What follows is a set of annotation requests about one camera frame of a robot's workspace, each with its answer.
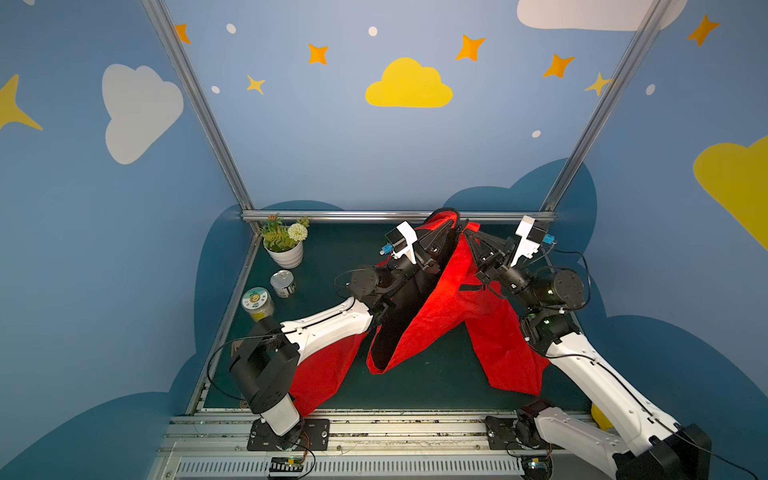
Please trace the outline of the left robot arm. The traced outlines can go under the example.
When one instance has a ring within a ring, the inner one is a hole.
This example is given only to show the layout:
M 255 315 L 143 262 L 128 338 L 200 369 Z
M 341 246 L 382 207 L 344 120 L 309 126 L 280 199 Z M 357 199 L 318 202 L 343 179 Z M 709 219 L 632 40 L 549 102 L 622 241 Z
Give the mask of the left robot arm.
M 391 355 L 406 328 L 436 288 L 461 228 L 443 219 L 412 228 L 407 222 L 387 233 L 392 248 L 381 266 L 355 270 L 350 296 L 303 319 L 257 321 L 232 354 L 229 373 L 250 410 L 279 439 L 293 442 L 302 415 L 289 392 L 298 367 L 321 350 L 376 329 Z

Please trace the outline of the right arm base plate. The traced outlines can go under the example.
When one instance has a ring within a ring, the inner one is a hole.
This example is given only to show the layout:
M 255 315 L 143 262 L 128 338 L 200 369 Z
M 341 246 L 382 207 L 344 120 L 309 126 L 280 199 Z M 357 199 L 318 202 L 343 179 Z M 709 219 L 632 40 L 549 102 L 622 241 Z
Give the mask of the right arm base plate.
M 533 449 L 548 450 L 532 418 L 486 416 L 486 437 L 491 450 Z

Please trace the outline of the red jacket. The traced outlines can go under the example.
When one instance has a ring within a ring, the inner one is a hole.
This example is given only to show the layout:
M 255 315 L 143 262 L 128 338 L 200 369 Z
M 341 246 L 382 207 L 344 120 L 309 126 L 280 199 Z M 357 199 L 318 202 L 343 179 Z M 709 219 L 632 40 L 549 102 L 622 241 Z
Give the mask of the red jacket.
M 476 277 L 477 269 L 464 231 L 478 231 L 479 224 L 463 225 L 456 210 L 441 208 L 421 225 L 443 219 L 454 220 L 461 228 L 456 249 L 436 288 L 406 328 L 393 353 L 385 354 L 383 338 L 372 329 L 327 347 L 302 362 L 289 390 L 302 416 L 312 413 L 338 392 L 366 336 L 373 337 L 366 359 L 368 369 L 373 374 L 383 374 L 421 353 L 460 324 L 467 328 L 491 387 L 529 395 L 541 393 L 543 373 L 549 361 L 527 345 L 519 329 L 519 316 L 507 300 L 500 298 L 499 286 L 484 286 Z

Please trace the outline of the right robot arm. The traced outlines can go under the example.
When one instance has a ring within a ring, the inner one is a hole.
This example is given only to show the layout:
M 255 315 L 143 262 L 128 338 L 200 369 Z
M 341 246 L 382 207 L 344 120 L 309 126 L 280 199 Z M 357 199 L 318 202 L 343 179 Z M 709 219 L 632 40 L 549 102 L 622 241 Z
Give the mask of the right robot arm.
M 642 395 L 573 321 L 572 312 L 588 302 L 575 270 L 521 263 L 523 247 L 538 247 L 527 239 L 502 240 L 471 230 L 464 236 L 481 283 L 499 283 L 524 308 L 519 325 L 528 346 L 565 373 L 613 427 L 604 431 L 540 400 L 521 411 L 526 433 L 564 448 L 612 479 L 709 477 L 709 436 L 695 424 L 681 425 Z

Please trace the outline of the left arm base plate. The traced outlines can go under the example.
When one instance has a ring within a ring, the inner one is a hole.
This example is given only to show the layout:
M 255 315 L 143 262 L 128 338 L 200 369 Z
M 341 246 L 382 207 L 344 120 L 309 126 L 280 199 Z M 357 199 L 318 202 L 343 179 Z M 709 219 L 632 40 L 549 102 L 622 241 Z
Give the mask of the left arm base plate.
M 277 435 L 268 423 L 256 420 L 251 426 L 246 449 L 248 451 L 326 451 L 330 436 L 327 419 L 302 419 L 285 435 Z

